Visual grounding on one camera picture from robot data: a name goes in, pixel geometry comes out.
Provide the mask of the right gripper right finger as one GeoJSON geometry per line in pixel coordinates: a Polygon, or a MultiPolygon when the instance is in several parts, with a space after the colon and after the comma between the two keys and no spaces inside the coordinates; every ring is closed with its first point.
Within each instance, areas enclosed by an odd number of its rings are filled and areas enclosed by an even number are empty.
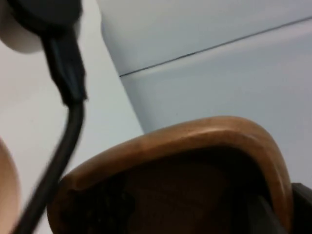
{"type": "Polygon", "coordinates": [[[312,190],[302,183],[292,183],[293,234],[312,234],[312,190]]]}

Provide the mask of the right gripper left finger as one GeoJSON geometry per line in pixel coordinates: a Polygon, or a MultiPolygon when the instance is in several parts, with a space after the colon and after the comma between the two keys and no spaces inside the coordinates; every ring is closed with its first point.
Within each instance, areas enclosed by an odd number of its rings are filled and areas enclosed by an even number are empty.
{"type": "Polygon", "coordinates": [[[269,203],[259,195],[252,195],[252,233],[286,234],[269,203]]]}

